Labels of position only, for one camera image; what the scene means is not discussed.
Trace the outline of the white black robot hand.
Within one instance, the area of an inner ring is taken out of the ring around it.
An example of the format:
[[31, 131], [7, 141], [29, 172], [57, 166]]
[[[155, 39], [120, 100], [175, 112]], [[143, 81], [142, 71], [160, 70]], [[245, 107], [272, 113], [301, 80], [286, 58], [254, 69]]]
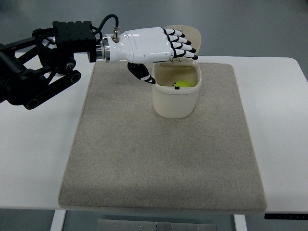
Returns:
[[96, 46], [96, 55], [107, 63], [128, 61], [128, 70], [134, 77], [154, 85], [156, 80], [142, 63], [162, 62], [172, 57], [197, 60], [196, 49], [190, 45], [185, 35], [175, 29], [152, 27], [122, 34], [116, 30], [103, 36]]

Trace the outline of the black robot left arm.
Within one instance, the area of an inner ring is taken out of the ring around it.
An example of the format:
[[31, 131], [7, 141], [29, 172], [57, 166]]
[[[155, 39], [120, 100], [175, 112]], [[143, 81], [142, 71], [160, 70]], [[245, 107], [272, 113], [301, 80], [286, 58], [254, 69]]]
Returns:
[[31, 110], [77, 83], [76, 53], [85, 52], [91, 63], [126, 60], [139, 80], [154, 84], [146, 63], [180, 58], [197, 59], [185, 34], [172, 28], [143, 28], [104, 35], [91, 21], [54, 21], [36, 29], [27, 39], [0, 47], [0, 100]]

